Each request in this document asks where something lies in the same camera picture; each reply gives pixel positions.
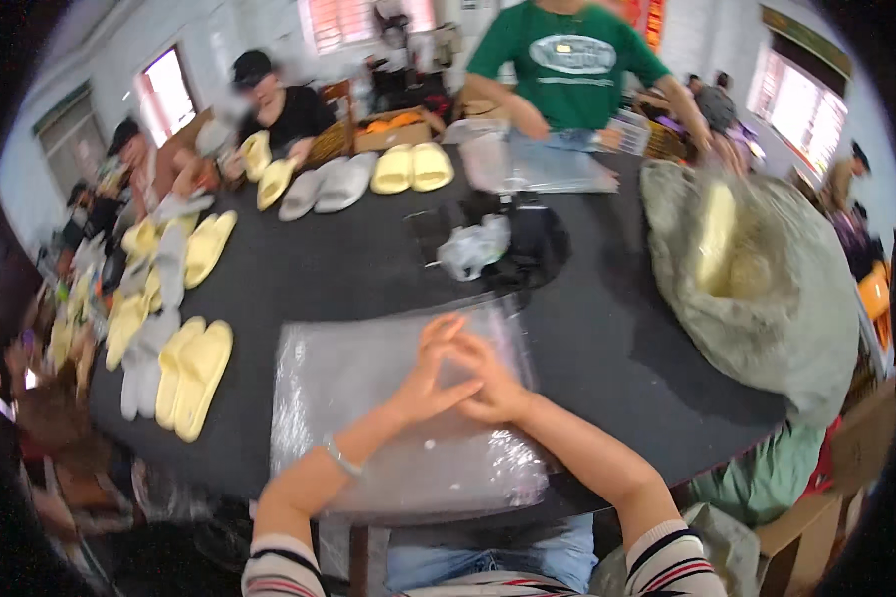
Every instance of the blue jeans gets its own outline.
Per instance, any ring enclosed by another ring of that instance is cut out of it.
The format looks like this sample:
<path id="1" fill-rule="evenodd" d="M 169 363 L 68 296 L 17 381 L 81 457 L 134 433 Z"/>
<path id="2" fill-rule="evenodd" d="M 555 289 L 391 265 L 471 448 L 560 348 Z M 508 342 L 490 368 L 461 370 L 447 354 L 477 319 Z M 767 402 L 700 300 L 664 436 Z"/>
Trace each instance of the blue jeans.
<path id="1" fill-rule="evenodd" d="M 476 572 L 541 574 L 587 591 L 594 556 L 594 515 L 544 524 L 453 532 L 448 527 L 392 531 L 385 585 L 394 593 L 433 587 Z"/>

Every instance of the bracelet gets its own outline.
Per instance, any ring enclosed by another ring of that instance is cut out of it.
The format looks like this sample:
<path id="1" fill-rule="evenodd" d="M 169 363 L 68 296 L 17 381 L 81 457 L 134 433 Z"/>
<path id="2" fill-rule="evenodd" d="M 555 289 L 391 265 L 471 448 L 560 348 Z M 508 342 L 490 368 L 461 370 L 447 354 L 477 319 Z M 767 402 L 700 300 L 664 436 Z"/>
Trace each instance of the bracelet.
<path id="1" fill-rule="evenodd" d="M 338 446 L 335 445 L 335 440 L 333 439 L 332 434 L 326 434 L 323 442 L 323 446 L 329 451 L 329 456 L 334 458 L 335 461 L 338 462 L 338 465 L 345 469 L 346 473 L 353 477 L 362 476 L 362 467 L 355 466 L 342 456 L 342 453 L 338 451 Z"/>

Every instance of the black cap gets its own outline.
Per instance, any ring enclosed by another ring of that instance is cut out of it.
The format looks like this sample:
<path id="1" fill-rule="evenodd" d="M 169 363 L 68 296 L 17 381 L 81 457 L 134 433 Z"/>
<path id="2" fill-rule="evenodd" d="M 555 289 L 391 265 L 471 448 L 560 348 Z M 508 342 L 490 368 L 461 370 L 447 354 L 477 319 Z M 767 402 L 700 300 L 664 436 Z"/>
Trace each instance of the black cap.
<path id="1" fill-rule="evenodd" d="M 107 150 L 107 158 L 111 158 L 119 153 L 119 151 L 130 142 L 130 139 L 139 135 L 139 125 L 131 117 L 127 116 L 125 120 L 116 126 L 116 130 L 112 133 L 112 144 Z"/>
<path id="2" fill-rule="evenodd" d="M 80 195 L 83 191 L 89 191 L 90 185 L 87 184 L 86 181 L 79 181 L 76 185 L 73 185 L 73 190 L 70 191 L 70 198 L 67 199 L 67 207 L 73 207 L 73 204 L 76 203 L 76 200 L 80 198 Z"/>
<path id="3" fill-rule="evenodd" d="M 232 70 L 233 86 L 239 89 L 251 89 L 272 72 L 272 61 L 262 50 L 249 50 L 236 58 Z"/>
<path id="4" fill-rule="evenodd" d="M 863 169 L 867 171 L 867 174 L 870 173 L 870 161 L 867 160 L 866 154 L 863 153 L 863 150 L 860 149 L 860 146 L 856 144 L 856 141 L 853 141 L 853 158 L 863 162 Z"/>

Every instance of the window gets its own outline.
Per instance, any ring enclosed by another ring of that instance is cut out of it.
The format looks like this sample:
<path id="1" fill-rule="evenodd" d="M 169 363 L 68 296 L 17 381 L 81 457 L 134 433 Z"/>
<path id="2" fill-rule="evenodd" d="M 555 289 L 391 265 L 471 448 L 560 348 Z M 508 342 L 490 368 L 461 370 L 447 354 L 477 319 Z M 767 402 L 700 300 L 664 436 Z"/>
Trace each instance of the window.
<path id="1" fill-rule="evenodd" d="M 410 19 L 409 32 L 435 28 L 432 0 L 401 0 Z M 318 54 L 335 50 L 343 44 L 365 41 L 378 36 L 371 0 L 307 0 L 302 20 L 308 22 L 311 39 Z"/>
<path id="2" fill-rule="evenodd" d="M 179 48 L 173 46 L 137 75 L 133 83 L 140 97 L 140 112 L 157 146 L 196 117 L 196 107 L 185 73 L 179 66 Z"/>
<path id="3" fill-rule="evenodd" d="M 747 108 L 822 175 L 840 142 L 847 107 L 837 93 L 792 60 L 774 50 L 766 53 L 761 84 L 751 88 Z"/>
<path id="4" fill-rule="evenodd" d="M 89 85 L 81 86 L 34 127 L 64 198 L 70 197 L 70 190 L 80 179 L 94 180 L 106 156 L 90 93 Z"/>

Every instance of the jeans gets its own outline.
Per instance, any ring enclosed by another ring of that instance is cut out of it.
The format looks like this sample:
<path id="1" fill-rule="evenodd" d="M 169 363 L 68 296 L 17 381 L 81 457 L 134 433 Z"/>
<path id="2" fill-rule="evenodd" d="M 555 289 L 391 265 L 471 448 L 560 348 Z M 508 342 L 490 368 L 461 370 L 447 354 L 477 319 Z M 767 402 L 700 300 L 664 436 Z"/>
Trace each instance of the jeans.
<path id="1" fill-rule="evenodd" d="M 587 591 L 594 556 L 593 514 L 544 524 L 460 533 L 448 527 L 392 531 L 385 585 L 394 593 L 433 587 L 476 572 L 541 574 Z"/>
<path id="2" fill-rule="evenodd" d="M 594 152 L 601 151 L 597 148 L 594 140 L 597 137 L 596 131 L 588 129 L 563 129 L 554 131 L 548 135 L 543 141 L 536 141 L 526 137 L 521 131 L 514 126 L 508 131 L 508 142 L 516 143 L 540 143 L 546 147 L 554 149 L 566 149 L 569 151 Z"/>

